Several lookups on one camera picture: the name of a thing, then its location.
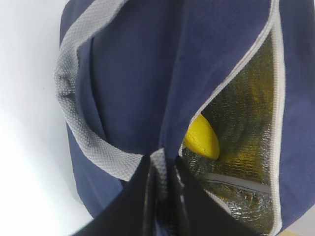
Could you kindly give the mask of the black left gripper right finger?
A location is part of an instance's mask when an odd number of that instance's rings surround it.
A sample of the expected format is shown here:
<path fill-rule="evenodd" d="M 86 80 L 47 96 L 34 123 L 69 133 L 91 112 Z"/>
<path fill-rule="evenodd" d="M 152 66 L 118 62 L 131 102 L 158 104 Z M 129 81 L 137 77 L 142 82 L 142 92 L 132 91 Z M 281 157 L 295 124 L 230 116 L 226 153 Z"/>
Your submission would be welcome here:
<path fill-rule="evenodd" d="M 199 185 L 181 157 L 171 169 L 175 224 L 180 236 L 245 236 L 246 226 L 235 220 Z"/>

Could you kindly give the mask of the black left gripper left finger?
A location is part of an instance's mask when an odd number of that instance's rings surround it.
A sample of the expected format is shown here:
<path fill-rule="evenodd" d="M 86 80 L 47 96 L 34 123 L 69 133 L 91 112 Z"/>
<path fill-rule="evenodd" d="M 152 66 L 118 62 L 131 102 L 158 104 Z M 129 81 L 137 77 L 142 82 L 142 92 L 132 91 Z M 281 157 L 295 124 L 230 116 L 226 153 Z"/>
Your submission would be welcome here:
<path fill-rule="evenodd" d="M 157 200 L 156 170 L 143 156 L 122 192 L 76 236 L 154 236 Z"/>

